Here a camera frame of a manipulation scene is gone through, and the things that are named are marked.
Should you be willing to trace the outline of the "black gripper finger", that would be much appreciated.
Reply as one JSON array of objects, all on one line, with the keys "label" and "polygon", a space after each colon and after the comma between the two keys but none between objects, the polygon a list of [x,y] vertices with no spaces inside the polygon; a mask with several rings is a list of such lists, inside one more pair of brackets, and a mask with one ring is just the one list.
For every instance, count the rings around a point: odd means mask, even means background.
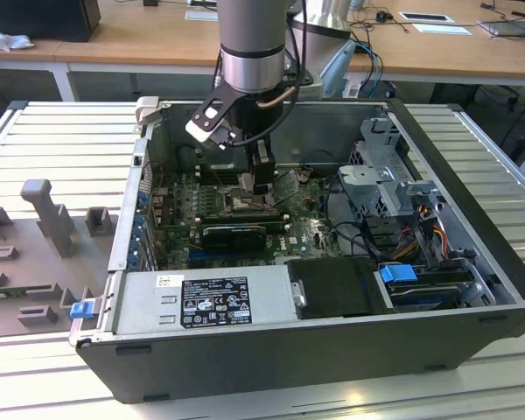
[{"label": "black gripper finger", "polygon": [[276,159],[269,144],[256,143],[250,149],[249,170],[253,180],[253,193],[265,194],[274,179]]}]

